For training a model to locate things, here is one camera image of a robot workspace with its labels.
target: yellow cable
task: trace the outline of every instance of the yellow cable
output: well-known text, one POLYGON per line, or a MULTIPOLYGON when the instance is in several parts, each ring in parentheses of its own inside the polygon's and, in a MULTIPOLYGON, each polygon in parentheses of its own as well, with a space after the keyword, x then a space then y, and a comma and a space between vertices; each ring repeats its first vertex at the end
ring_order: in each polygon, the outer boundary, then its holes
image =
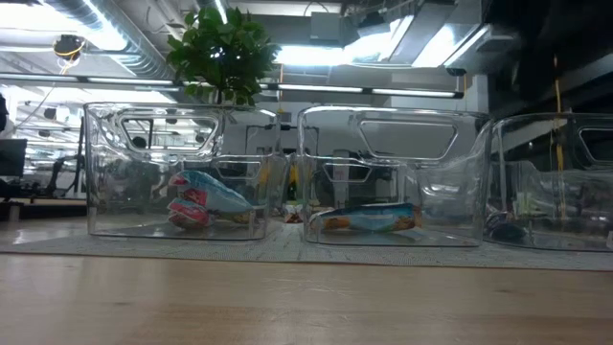
POLYGON ((72 51, 72 52, 68 52, 68 53, 59 53, 59 52, 57 52, 57 51, 56 51, 56 44, 54 43, 54 53, 56 53, 56 55, 57 55, 57 56, 60 56, 60 57, 69 57, 69 56, 71 56, 71 55, 74 55, 74 54, 76 54, 76 53, 80 52, 80 50, 81 50, 81 49, 83 49, 83 46, 84 46, 84 45, 85 45, 85 41, 83 41, 83 42, 80 44, 80 46, 79 46, 77 49, 75 49, 74 51, 72 51))
POLYGON ((556 157, 557 157, 557 173, 559 174, 559 178, 560 178, 560 182, 561 182, 561 186, 560 186, 560 196, 561 196, 561 213, 562 213, 562 219, 566 219, 566 193, 564 191, 564 154, 563 154, 563 149, 562 149, 562 145, 559 142, 559 129, 560 129, 560 117, 559 114, 561 114, 562 112, 562 99, 561 99, 561 95, 559 92, 559 79, 557 78, 557 56, 554 56, 554 70, 556 73, 556 80, 555 80, 555 86, 556 86, 556 111, 557 111, 557 115, 556 118, 554 119, 554 128, 556 130, 557 133, 557 143, 556 143, 556 157))

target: snack bag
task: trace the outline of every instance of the snack bag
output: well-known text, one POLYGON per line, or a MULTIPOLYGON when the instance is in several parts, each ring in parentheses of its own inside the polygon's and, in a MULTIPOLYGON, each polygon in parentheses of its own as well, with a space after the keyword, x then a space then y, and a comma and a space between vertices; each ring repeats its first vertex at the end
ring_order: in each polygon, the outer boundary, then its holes
POLYGON ((179 215, 203 226, 209 223, 209 212, 194 202, 176 197, 170 202, 168 209, 170 210, 171 218, 176 219, 174 216, 179 215))
POLYGON ((323 231, 395 232, 421 227, 421 208, 410 203, 356 206, 315 214, 309 223, 323 231))
POLYGON ((206 207, 209 211, 244 214, 253 209, 242 195, 205 172, 179 172, 170 179, 169 184, 177 187, 179 197, 206 207))

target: bin handle cutout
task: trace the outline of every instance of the bin handle cutout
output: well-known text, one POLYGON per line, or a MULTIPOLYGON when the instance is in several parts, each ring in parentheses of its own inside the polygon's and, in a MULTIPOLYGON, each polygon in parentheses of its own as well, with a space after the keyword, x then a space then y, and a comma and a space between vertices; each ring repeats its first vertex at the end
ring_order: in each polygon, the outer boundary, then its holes
POLYGON ((127 143, 126 145, 134 151, 139 151, 139 152, 151 152, 151 151, 156 151, 156 152, 163 152, 163 153, 174 153, 174 154, 186 154, 186 153, 190 153, 190 154, 194 154, 194 153, 198 153, 201 152, 202 150, 204 150, 204 148, 207 147, 207 145, 211 142, 211 140, 213 140, 213 138, 215 137, 215 133, 216 130, 218 128, 218 120, 216 118, 213 117, 186 117, 184 115, 160 115, 160 114, 150 114, 150 115, 134 115, 134 114, 123 114, 121 116, 118 117, 117 121, 119 122, 119 124, 121 125, 121 130, 124 132, 125 137, 127 138, 127 143), (169 147, 166 149, 159 149, 159 148, 155 148, 153 149, 151 140, 152 140, 152 129, 153 129, 153 121, 154 120, 158 120, 158 119, 164 119, 164 120, 205 120, 205 121, 210 121, 213 124, 213 127, 211 128, 211 131, 208 133, 208 136, 206 138, 204 138, 204 142, 202 143, 201 146, 199 147, 169 147), (146 128, 146 131, 148 130, 150 133, 148 133, 148 138, 145 139, 146 140, 146 147, 145 148, 138 148, 134 145, 134 143, 132 143, 132 136, 129 134, 127 128, 125 127, 125 123, 128 121, 144 121, 144 122, 148 122, 148 128, 146 128))

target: wooden tabletop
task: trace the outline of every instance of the wooden tabletop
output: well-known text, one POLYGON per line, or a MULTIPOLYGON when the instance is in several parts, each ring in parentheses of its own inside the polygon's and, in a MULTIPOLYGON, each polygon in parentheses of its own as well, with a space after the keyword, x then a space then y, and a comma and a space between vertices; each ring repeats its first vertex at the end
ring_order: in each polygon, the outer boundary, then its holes
POLYGON ((611 344, 613 274, 0 255, 0 344, 611 344))

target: exposed ductwork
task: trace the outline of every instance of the exposed ductwork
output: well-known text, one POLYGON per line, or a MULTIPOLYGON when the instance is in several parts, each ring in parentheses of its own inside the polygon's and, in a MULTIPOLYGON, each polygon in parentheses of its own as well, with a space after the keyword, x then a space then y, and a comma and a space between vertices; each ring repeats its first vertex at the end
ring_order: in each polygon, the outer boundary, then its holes
POLYGON ((126 42, 121 51, 109 55, 138 78, 170 80, 173 70, 162 55, 125 13, 109 0, 47 0, 46 4, 74 19, 94 33, 112 37, 119 34, 126 42))

